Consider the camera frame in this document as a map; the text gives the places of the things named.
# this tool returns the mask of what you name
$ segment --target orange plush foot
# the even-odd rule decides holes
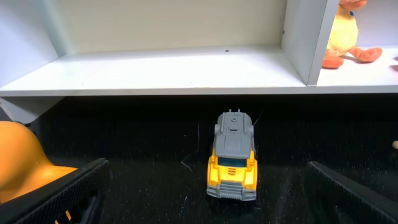
[[[358,47],[355,47],[350,50],[350,53],[362,62],[374,62],[379,59],[383,53],[383,50],[379,47],[367,50],[362,50]]]
[[[339,68],[344,63],[344,59],[341,57],[325,56],[323,58],[323,68]]]

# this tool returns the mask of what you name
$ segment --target toy truck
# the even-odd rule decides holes
[[[246,113],[223,113],[215,125],[215,138],[207,167],[207,194],[216,198],[255,200],[257,160],[254,127]]]

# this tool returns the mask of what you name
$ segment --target plush toy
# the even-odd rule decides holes
[[[356,47],[358,27],[352,10],[362,8],[367,2],[368,0],[340,0],[322,67],[342,66],[344,59],[340,56],[347,52],[362,62],[374,62],[381,56],[381,48],[362,50]]]
[[[22,124],[0,121],[0,204],[76,170],[53,165],[36,136]]]

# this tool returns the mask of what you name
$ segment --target toy car roof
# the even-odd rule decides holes
[[[230,159],[248,159],[253,143],[254,129],[246,113],[223,113],[215,126],[216,156]]]

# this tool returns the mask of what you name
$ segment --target white shelf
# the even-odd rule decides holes
[[[357,62],[350,54],[336,70],[322,69],[318,86],[384,86],[398,91],[398,46],[382,47],[383,54],[373,63]]]
[[[276,93],[305,88],[276,46],[67,55],[0,88],[0,96]]]

